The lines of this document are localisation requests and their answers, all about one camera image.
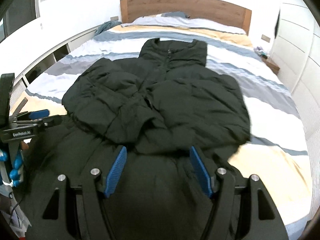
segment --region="bed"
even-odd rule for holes
[[[22,111],[66,114],[61,99],[81,73],[102,57],[138,57],[148,39],[205,41],[206,67],[238,81],[251,119],[251,141],[228,161],[244,177],[261,177],[289,238],[297,239],[309,220],[312,198],[304,129],[290,92],[253,51],[247,36],[252,12],[221,0],[121,0],[120,5],[122,25],[95,36],[42,73],[12,111],[26,97]],[[159,16],[175,11],[189,18]]]

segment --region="clothing on bed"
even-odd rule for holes
[[[166,13],[161,13],[161,14],[154,14],[154,15],[149,15],[149,16],[145,16],[145,17],[181,17],[181,18],[189,18],[190,16],[187,15],[184,12],[166,12]]]
[[[199,239],[212,203],[189,148],[197,145],[228,168],[250,140],[239,85],[205,68],[206,56],[202,41],[151,39],[138,58],[103,58],[81,74],[62,99],[68,112],[62,124],[43,133],[25,157],[31,175],[21,207],[33,227],[42,217],[38,201],[59,174],[76,184],[92,168],[103,171],[123,144],[128,160],[116,192],[104,201],[116,239]]]
[[[96,30],[96,32],[94,33],[94,36],[97,36],[99,35],[100,33],[103,33],[117,25],[120,25],[121,22],[119,21],[108,21],[108,22],[105,22],[103,24],[101,24],[98,29]]]

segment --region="metal screw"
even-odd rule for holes
[[[97,168],[94,168],[94,169],[92,169],[92,170],[90,171],[90,173],[91,173],[92,175],[98,175],[98,174],[100,173],[100,170],[97,169]]]
[[[64,174],[61,174],[58,176],[59,181],[64,181],[66,179],[66,176]]]
[[[227,170],[225,168],[218,168],[218,173],[224,175],[227,173]]]
[[[252,179],[253,181],[258,181],[260,178],[259,178],[258,175],[252,174],[252,175],[251,175],[251,179]]]

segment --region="light switch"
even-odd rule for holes
[[[262,36],[261,36],[261,39],[264,40],[264,41],[266,41],[266,42],[270,42],[270,38],[267,37],[266,35],[262,35]]]

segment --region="blue cloth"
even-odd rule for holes
[[[100,33],[103,33],[104,31],[107,31],[117,25],[120,25],[121,22],[119,21],[108,21],[108,22],[105,22],[103,24],[101,24],[99,26],[99,28],[96,30],[96,32],[94,33],[94,36],[97,36],[99,35]]]

